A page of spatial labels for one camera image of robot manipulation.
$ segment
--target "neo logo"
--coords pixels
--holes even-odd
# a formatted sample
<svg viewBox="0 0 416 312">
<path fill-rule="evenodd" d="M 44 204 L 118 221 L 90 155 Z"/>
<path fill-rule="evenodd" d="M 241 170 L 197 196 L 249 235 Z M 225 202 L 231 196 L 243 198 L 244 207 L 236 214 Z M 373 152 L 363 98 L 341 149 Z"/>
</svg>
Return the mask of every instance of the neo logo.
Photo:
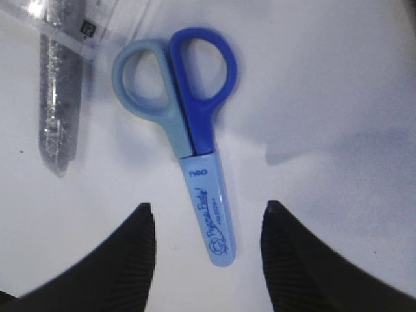
<svg viewBox="0 0 416 312">
<path fill-rule="evenodd" d="M 202 175 L 204 176 L 207 173 L 208 173 L 208 170 L 202 169 L 202 170 L 190 171 L 189 176 L 190 177 L 198 177 L 198 176 L 202 176 Z"/>
</svg>

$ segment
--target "silver glitter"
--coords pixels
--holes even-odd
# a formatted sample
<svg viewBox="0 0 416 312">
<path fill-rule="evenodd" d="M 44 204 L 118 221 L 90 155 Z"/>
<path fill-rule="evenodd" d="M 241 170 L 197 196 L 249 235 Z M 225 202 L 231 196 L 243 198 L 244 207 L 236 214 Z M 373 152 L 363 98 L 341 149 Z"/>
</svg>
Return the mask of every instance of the silver glitter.
<svg viewBox="0 0 416 312">
<path fill-rule="evenodd" d="M 45 21 L 81 39 L 85 1 L 49 0 Z M 40 37 L 39 148 L 46 165 L 62 177 L 77 147 L 83 61 L 67 47 Z"/>
</svg>

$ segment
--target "white table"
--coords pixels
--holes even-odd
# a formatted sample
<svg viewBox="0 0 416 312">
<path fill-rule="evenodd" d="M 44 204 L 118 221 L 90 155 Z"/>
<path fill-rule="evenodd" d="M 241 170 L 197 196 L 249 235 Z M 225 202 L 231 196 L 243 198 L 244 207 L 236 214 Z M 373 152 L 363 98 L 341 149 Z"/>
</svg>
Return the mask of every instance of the white table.
<svg viewBox="0 0 416 312">
<path fill-rule="evenodd" d="M 63 179 L 38 152 L 39 41 L 0 19 L 0 289 L 20 296 L 82 259 L 151 202 L 147 311 L 272 311 L 259 250 L 267 200 L 334 250 L 416 296 L 416 39 L 401 1 L 156 0 L 138 38 L 209 26 L 238 89 L 214 121 L 237 239 L 211 264 L 163 131 L 87 68 L 77 156 Z M 213 86 L 212 49 L 202 69 Z"/>
</svg>

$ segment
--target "dark blue handle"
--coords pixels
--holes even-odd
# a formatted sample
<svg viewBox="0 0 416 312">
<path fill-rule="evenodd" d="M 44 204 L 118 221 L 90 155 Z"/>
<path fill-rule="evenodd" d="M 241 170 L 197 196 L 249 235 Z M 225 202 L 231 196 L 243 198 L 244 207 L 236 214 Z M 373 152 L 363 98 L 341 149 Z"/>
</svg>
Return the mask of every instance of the dark blue handle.
<svg viewBox="0 0 416 312">
<path fill-rule="evenodd" d="M 198 99 L 190 90 L 181 55 L 181 46 L 184 42 L 192 39 L 202 39 L 213 44 L 221 52 L 227 65 L 227 77 L 224 85 L 209 99 Z M 170 40 L 169 48 L 196 154 L 212 153 L 215 150 L 215 144 L 211 116 L 213 111 L 223 104 L 233 91 L 237 80 L 235 56 L 227 42 L 219 34 L 204 28 L 187 28 L 178 31 Z"/>
</svg>

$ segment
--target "scissors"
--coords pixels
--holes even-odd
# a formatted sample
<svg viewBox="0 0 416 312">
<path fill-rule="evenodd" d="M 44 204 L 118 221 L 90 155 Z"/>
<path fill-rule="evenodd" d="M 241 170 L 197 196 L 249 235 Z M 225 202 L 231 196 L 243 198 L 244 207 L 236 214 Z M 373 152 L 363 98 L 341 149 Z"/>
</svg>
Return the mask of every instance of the scissors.
<svg viewBox="0 0 416 312">
<path fill-rule="evenodd" d="M 181 48 L 194 39 L 213 44 L 227 66 L 224 85 L 209 99 L 194 96 L 186 75 Z M 154 53 L 159 63 L 168 95 L 166 107 L 140 105 L 124 85 L 127 61 L 143 52 Z M 204 28 L 178 31 L 170 40 L 168 52 L 159 41 L 134 42 L 117 56 L 112 71 L 114 91 L 122 105 L 134 115 L 159 124 L 166 132 L 179 159 L 209 257 L 220 267 L 234 261 L 235 238 L 211 116 L 233 91 L 236 80 L 237 63 L 231 48 L 218 33 Z"/>
</svg>

